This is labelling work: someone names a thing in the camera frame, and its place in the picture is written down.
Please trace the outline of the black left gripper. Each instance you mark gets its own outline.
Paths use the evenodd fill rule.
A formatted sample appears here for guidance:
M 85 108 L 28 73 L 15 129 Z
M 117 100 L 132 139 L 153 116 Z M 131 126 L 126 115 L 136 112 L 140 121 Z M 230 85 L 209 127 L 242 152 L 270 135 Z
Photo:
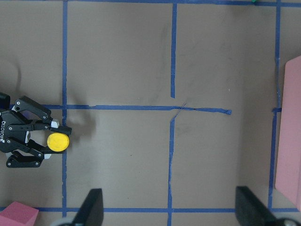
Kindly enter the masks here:
M 17 99 L 14 107 L 9 107 L 10 96 L 1 93 L 0 151 L 7 157 L 8 168 L 38 168 L 43 160 L 52 154 L 47 146 L 29 138 L 30 131 L 49 130 L 68 136 L 72 132 L 72 128 L 60 125 L 58 120 L 51 117 L 51 110 L 27 96 Z M 36 115 L 38 120 L 29 120 L 22 115 L 24 111 Z

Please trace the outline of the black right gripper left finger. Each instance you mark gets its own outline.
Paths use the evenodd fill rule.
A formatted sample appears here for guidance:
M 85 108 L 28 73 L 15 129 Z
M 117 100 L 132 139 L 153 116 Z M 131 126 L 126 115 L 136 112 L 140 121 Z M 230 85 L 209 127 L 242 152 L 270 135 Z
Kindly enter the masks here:
M 101 226 L 103 223 L 103 193 L 101 188 L 91 189 L 73 219 L 72 226 Z

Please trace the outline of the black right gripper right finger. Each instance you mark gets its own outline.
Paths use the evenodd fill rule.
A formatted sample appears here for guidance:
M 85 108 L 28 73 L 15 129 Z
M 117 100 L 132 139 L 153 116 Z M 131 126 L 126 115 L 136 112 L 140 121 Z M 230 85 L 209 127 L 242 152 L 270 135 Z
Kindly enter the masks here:
M 276 217 L 247 186 L 237 186 L 235 215 L 241 226 L 274 226 Z

